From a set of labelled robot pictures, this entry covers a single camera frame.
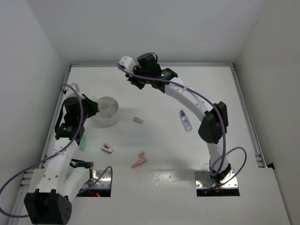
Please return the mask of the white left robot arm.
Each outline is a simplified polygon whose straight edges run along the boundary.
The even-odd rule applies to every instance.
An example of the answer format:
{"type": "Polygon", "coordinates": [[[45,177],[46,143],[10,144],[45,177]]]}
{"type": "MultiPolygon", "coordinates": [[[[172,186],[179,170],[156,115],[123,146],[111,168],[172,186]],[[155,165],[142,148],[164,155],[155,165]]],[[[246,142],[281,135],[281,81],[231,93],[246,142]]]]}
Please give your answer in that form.
{"type": "Polygon", "coordinates": [[[72,213],[72,201],[81,186],[91,178],[92,162],[77,166],[70,176],[73,154],[78,150],[85,131],[80,122],[94,116],[98,104],[85,95],[69,96],[63,101],[55,125],[55,141],[44,174],[35,191],[27,193],[24,204],[34,225],[66,225],[72,213]]]}

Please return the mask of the small yellow eraser block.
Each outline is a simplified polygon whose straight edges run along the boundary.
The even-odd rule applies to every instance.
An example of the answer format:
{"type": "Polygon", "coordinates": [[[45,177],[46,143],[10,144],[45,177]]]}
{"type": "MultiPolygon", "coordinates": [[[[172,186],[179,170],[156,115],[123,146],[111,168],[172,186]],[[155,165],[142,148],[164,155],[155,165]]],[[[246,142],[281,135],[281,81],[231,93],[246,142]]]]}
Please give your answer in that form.
{"type": "Polygon", "coordinates": [[[146,153],[145,153],[144,151],[141,151],[141,152],[139,153],[139,157],[140,157],[140,158],[143,158],[145,155],[146,155],[146,153]]]}

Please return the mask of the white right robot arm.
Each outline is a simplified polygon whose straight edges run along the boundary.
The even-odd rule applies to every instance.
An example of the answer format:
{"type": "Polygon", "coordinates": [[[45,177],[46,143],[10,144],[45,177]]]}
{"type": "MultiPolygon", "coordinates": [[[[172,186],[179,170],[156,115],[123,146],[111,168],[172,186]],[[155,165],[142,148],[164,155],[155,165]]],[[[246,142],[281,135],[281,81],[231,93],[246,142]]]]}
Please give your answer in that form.
{"type": "Polygon", "coordinates": [[[231,170],[231,164],[225,155],[225,134],[228,126],[226,104],[222,101],[212,103],[191,90],[176,72],[170,68],[162,69],[153,53],[145,53],[137,60],[135,62],[131,57],[124,56],[118,67],[138,89],[141,90],[149,84],[182,103],[198,118],[198,134],[207,143],[209,150],[210,177],[214,183],[220,184],[231,170]]]}

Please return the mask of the white rectangular eraser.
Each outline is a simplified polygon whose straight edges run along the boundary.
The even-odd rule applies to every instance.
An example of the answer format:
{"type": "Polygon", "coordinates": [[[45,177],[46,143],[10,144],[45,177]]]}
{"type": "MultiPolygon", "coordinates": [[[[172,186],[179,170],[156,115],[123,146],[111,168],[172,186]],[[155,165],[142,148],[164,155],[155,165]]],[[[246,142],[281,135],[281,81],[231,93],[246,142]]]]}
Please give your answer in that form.
{"type": "Polygon", "coordinates": [[[138,123],[140,123],[140,124],[143,123],[143,120],[140,119],[140,118],[138,118],[138,117],[134,117],[134,118],[133,118],[133,121],[138,122],[138,123]]]}

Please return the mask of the clear blue spray bottle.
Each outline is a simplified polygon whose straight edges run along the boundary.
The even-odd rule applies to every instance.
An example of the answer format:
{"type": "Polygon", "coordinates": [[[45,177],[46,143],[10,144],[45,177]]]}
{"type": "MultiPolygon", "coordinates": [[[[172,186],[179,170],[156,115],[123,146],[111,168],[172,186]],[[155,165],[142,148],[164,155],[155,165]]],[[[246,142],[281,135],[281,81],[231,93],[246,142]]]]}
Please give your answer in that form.
{"type": "Polygon", "coordinates": [[[185,112],[183,110],[180,110],[180,117],[181,117],[181,120],[182,120],[182,124],[184,126],[184,129],[189,132],[189,131],[192,131],[192,125],[189,121],[189,118],[188,116],[185,114],[185,112]]]}

